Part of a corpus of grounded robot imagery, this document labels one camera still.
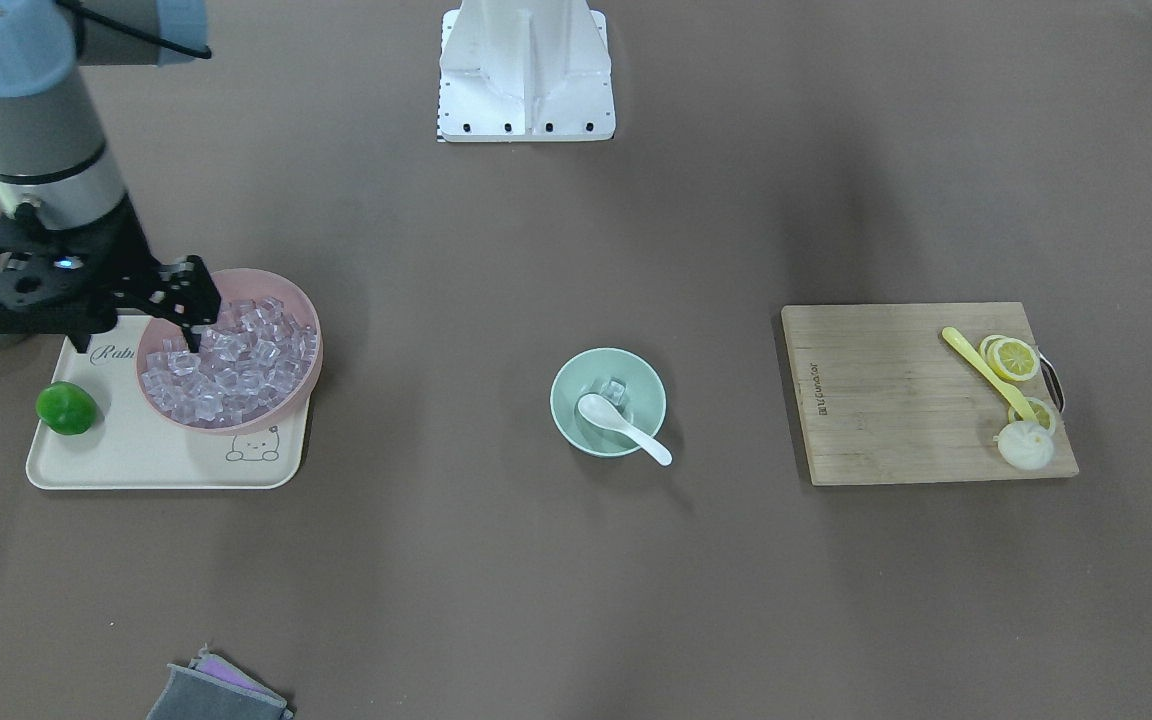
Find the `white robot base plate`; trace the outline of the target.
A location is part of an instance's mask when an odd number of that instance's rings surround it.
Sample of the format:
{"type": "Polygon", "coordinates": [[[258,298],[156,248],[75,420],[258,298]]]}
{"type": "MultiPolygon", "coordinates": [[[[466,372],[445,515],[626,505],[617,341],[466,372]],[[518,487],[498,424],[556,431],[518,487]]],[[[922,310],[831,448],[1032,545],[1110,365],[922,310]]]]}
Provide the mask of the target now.
{"type": "Polygon", "coordinates": [[[616,135],[607,18],[585,1],[462,1],[440,31],[438,141],[616,135]]]}

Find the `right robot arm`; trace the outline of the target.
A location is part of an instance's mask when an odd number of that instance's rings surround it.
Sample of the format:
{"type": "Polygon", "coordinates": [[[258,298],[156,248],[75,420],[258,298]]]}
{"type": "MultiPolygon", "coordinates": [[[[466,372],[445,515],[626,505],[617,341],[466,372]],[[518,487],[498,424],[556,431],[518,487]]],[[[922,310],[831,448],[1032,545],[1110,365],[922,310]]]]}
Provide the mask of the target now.
{"type": "Polygon", "coordinates": [[[195,255],[147,247],[81,68],[205,60],[202,1],[0,1],[0,344],[68,338],[86,353],[131,309],[197,351],[221,297],[195,255]]]}

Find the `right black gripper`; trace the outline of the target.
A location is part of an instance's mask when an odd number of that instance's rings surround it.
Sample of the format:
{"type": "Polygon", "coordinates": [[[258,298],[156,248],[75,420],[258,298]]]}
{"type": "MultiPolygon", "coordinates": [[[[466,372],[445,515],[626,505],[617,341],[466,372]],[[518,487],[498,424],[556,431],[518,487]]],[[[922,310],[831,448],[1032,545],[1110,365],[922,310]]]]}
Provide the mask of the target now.
{"type": "Polygon", "coordinates": [[[200,256],[168,264],[147,247],[131,197],[96,222],[50,229],[22,202],[0,215],[0,334],[63,334],[86,353],[132,309],[179,327],[189,353],[215,323],[220,291],[200,256]]]}

